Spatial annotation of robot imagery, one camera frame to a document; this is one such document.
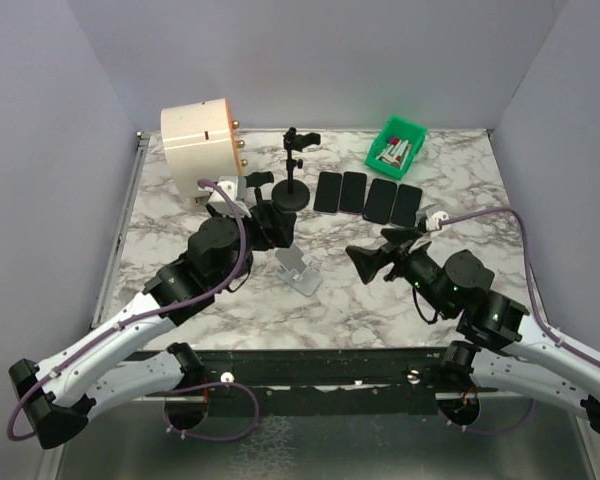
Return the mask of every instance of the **smartphone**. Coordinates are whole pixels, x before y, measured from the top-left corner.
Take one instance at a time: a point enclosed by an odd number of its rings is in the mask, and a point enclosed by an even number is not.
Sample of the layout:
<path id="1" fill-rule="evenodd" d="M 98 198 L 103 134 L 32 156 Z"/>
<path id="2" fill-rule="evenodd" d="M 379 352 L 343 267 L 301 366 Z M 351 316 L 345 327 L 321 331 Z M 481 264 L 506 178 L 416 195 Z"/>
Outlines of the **smartphone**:
<path id="1" fill-rule="evenodd" d="M 398 194 L 393 203 L 391 212 L 391 225 L 396 227 L 414 227 L 416 225 L 416 212 L 420 208 L 422 190 L 410 185 L 400 185 Z"/>
<path id="2" fill-rule="evenodd" d="M 344 172 L 340 205 L 338 210 L 359 215 L 364 209 L 364 193 L 367 188 L 367 175 L 358 172 Z"/>
<path id="3" fill-rule="evenodd" d="M 341 173 L 320 172 L 320 175 L 318 176 L 316 199 L 313 202 L 313 210 L 330 214 L 338 213 L 341 186 Z"/>
<path id="4" fill-rule="evenodd" d="M 396 198 L 398 185 L 395 182 L 376 178 L 371 182 L 367 203 L 362 211 L 362 218 L 373 223 L 386 225 L 391 217 L 393 201 Z"/>

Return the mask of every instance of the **white marble surface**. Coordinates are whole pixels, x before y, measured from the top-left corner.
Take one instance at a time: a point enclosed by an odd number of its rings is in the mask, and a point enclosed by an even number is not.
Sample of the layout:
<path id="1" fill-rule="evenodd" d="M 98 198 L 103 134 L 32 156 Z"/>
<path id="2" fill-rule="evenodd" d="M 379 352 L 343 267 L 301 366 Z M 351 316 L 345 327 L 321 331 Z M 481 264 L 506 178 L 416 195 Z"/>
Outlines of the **white marble surface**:
<path id="1" fill-rule="evenodd" d="M 271 170 L 285 178 L 283 131 L 252 131 L 242 158 L 247 172 Z M 296 175 L 315 191 L 322 170 L 374 171 L 364 166 L 375 133 L 320 132 L 322 145 L 299 155 L 305 168 Z M 508 203 L 484 131 L 430 132 L 403 179 L 423 189 L 422 205 L 441 203 L 453 216 Z M 265 187 L 268 198 L 271 186 Z M 322 215 L 309 207 L 299 214 L 296 243 L 316 261 L 324 281 L 305 297 L 276 278 L 273 252 L 255 253 L 251 279 L 237 293 L 222 293 L 216 303 L 178 329 L 151 341 L 146 349 L 189 342 L 201 349 L 355 348 L 443 346 L 459 338 L 454 321 L 428 326 L 418 317 L 404 281 L 380 277 L 364 286 L 346 256 L 349 244 L 378 246 L 380 225 L 346 214 Z M 186 248 L 189 235 L 207 218 L 178 197 L 164 160 L 159 134 L 149 146 L 127 234 L 109 315 L 117 312 L 160 266 Z M 470 249 L 496 272 L 493 288 L 528 305 L 520 234 L 507 216 L 482 217 L 447 228 L 431 249 L 444 263 L 452 253 Z M 427 314 L 431 310 L 424 307 Z"/>

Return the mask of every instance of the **black stand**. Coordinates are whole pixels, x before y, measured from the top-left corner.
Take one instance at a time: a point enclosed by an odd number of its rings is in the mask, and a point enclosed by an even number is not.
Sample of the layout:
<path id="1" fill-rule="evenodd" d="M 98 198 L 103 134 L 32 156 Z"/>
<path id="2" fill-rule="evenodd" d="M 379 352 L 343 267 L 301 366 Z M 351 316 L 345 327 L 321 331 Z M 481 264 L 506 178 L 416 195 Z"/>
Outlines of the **black stand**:
<path id="1" fill-rule="evenodd" d="M 301 152 L 309 145 L 320 145 L 320 135 L 308 133 L 298 135 L 297 130 L 291 127 L 284 134 L 284 149 L 287 151 L 287 179 L 279 182 L 271 192 L 271 200 L 283 212 L 298 212 L 309 205 L 309 188 L 300 180 L 293 178 L 293 171 L 302 168 L 303 161 L 295 160 L 292 150 Z"/>

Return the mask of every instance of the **gray wall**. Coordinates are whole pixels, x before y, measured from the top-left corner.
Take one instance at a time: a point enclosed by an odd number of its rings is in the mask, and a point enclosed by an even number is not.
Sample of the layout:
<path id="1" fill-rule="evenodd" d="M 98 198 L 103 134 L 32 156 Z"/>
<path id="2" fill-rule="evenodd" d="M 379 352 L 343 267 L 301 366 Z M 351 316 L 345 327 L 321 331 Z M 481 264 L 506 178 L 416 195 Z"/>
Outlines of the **gray wall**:
<path id="1" fill-rule="evenodd" d="M 223 96 L 251 127 L 495 127 L 564 3 L 68 1 L 143 129 Z"/>
<path id="2" fill-rule="evenodd" d="M 87 331 L 134 145 L 66 4 L 0 2 L 0 480 L 31 478 L 41 452 L 6 439 L 7 369 Z"/>
<path id="3" fill-rule="evenodd" d="M 493 136 L 551 322 L 600 349 L 600 0 L 570 0 Z"/>

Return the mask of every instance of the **green plastic bin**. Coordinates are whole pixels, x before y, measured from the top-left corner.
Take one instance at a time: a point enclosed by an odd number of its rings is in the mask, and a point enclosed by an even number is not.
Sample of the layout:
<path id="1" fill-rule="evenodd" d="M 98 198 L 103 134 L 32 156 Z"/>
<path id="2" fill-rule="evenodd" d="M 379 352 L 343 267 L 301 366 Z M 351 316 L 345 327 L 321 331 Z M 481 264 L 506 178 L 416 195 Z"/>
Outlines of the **green plastic bin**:
<path id="1" fill-rule="evenodd" d="M 392 178 L 400 180 L 411 166 L 413 157 L 415 157 L 422 148 L 422 144 L 424 143 L 424 138 L 426 136 L 426 127 L 416 125 L 415 123 L 411 123 L 408 120 L 405 120 L 404 118 L 400 118 L 394 115 L 384 126 L 384 128 L 380 132 L 380 135 L 378 135 L 373 141 L 373 144 L 371 145 L 371 150 L 369 150 L 369 154 L 367 155 L 367 161 L 365 162 L 365 164 L 373 168 L 374 170 L 378 170 L 379 172 L 382 172 L 385 175 L 389 175 Z M 413 145 L 413 147 L 411 147 L 409 155 L 407 156 L 407 159 L 404 161 L 401 168 L 395 168 L 380 160 L 376 160 L 376 157 L 380 155 L 382 150 L 385 149 L 385 147 L 387 146 L 387 142 L 391 137 L 398 137 L 400 140 L 408 140 L 409 143 Z"/>

